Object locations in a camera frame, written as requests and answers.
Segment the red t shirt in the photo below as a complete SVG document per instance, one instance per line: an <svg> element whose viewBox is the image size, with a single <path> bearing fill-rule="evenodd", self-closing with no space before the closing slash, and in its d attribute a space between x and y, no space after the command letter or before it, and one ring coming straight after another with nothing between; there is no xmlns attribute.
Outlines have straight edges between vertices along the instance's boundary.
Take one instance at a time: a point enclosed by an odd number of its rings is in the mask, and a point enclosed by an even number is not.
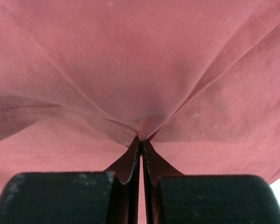
<svg viewBox="0 0 280 224"><path fill-rule="evenodd" d="M187 175L280 179L280 0L0 0L0 193L134 137Z"/></svg>

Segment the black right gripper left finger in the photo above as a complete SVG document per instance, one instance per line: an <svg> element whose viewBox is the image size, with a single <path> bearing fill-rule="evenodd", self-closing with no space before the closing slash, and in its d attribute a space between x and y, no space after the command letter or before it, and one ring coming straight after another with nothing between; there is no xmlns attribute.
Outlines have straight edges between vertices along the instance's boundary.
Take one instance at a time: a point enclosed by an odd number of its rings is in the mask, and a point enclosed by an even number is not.
<svg viewBox="0 0 280 224"><path fill-rule="evenodd" d="M0 195L0 224L135 224L140 141L100 172L19 173Z"/></svg>

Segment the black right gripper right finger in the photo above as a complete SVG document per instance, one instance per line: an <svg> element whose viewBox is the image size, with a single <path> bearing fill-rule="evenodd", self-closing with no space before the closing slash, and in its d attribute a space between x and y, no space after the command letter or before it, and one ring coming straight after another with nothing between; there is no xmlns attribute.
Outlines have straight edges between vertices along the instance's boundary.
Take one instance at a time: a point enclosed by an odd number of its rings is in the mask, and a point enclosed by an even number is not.
<svg viewBox="0 0 280 224"><path fill-rule="evenodd" d="M255 175L185 175L142 142L149 224L280 224L280 206Z"/></svg>

